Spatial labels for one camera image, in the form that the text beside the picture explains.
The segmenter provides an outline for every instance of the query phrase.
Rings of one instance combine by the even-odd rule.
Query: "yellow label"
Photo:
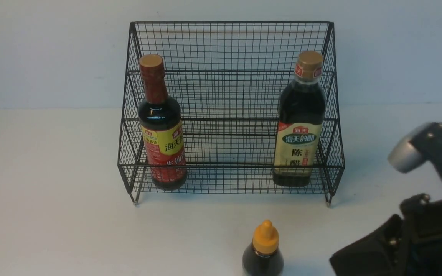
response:
[[[175,155],[183,149],[182,121],[165,131],[154,131],[142,127],[142,133],[145,142],[150,145],[158,145],[158,150],[163,155]]]
[[[275,166],[311,166],[314,162],[322,125],[305,123],[277,126],[275,142]],[[311,168],[275,168],[275,173],[283,175],[312,174]]]

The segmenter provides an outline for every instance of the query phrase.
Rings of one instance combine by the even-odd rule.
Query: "dark liquid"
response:
[[[309,123],[320,125],[325,115],[324,91],[318,83],[302,84],[293,80],[282,91],[279,101],[279,121],[284,124]],[[310,183],[310,176],[272,174],[274,183],[288,187],[302,187]]]
[[[250,243],[243,253],[243,270],[250,276],[279,276],[283,267],[284,259],[279,249],[271,255],[263,255]]]
[[[177,100],[168,97],[163,103],[142,101],[138,108],[139,121],[142,126],[155,131],[165,131],[176,126],[180,120],[180,105]],[[163,183],[153,178],[155,185],[164,191],[173,191],[185,184],[187,173],[173,182]]]

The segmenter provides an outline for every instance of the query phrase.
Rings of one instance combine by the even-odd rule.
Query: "small sauce bottle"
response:
[[[315,51],[300,53],[294,80],[282,91],[279,100],[279,123],[275,142],[274,183],[303,187],[310,183],[318,140],[325,116],[325,95],[318,84],[323,56]]]
[[[182,166],[186,164],[180,105],[167,94],[163,58],[147,54],[139,60],[145,99],[137,112],[148,163]],[[173,191],[184,185],[186,168],[151,167],[156,187]]]
[[[247,276],[279,276],[284,259],[279,251],[279,233],[270,220],[264,220],[253,233],[253,240],[243,253]]]

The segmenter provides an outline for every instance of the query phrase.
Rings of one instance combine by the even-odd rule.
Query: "white table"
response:
[[[333,274],[328,259],[420,192],[442,199],[431,164],[403,175],[393,145],[442,104],[341,107],[347,168],[321,194],[142,194],[119,175],[120,110],[0,110],[0,275],[242,274],[254,228],[271,219],[284,275]]]

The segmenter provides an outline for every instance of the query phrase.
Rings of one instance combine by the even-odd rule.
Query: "wire shelf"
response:
[[[279,95],[306,50],[325,58],[325,120],[310,184],[282,187],[272,181]],[[324,194],[330,204],[345,168],[332,22],[131,23],[118,167],[136,203],[141,192],[165,192],[151,180],[137,115],[145,54],[163,56],[168,94],[182,108],[188,178],[172,192]]]

